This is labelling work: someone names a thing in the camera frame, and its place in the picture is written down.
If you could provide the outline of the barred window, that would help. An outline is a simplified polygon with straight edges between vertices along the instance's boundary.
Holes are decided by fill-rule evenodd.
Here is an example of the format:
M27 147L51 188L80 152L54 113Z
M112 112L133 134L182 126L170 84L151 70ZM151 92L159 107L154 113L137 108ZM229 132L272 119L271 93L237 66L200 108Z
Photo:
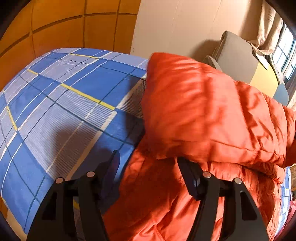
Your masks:
M276 70L287 84L295 71L295 37L286 24L283 24L280 39L272 57Z

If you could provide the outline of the grey yellow blue headboard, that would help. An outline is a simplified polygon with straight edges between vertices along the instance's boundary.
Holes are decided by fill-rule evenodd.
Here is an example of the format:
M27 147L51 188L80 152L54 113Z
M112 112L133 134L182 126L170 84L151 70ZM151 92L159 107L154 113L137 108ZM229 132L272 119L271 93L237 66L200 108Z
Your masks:
M234 80L256 87L284 106L288 104L285 84L280 82L265 55L248 41L225 31L211 57L217 61L222 72Z

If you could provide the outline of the blue plaid bed sheet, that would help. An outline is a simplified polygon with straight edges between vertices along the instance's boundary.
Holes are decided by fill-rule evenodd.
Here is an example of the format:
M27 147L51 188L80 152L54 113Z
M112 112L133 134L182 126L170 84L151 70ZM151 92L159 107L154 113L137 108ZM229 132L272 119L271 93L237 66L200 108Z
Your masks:
M1 91L1 214L20 240L56 178L76 179L120 153L111 200L144 130L147 59L61 48Z

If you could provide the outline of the grey bed side rail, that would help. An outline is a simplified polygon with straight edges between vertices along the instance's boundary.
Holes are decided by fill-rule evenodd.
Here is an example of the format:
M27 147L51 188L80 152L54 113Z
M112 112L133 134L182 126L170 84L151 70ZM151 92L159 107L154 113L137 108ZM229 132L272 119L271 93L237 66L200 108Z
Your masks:
M217 70L219 70L219 71L222 71L222 69L219 66L219 64L217 63L217 61L214 58L212 58L210 55L207 55L203 59L202 62L205 63L205 64L207 64L207 65L209 65L209 66L211 66L211 67L213 67L213 68L215 68L215 69L217 69Z

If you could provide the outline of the wooden wardrobe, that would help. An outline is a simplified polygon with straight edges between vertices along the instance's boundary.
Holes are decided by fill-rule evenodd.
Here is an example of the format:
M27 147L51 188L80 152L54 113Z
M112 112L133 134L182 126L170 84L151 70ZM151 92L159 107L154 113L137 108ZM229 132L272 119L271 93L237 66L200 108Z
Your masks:
M1 1L1 88L57 48L130 53L140 1Z

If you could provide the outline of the orange puffer jacket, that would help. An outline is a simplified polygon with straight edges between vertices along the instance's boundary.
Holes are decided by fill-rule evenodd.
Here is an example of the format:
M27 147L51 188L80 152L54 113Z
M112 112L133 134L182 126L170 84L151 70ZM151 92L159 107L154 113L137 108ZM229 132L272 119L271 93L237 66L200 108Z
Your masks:
M253 86L191 58L152 54L142 98L145 134L119 198L103 216L111 240L186 240L199 202L177 157L219 179L239 177L270 240L280 219L285 168L295 163L295 112Z

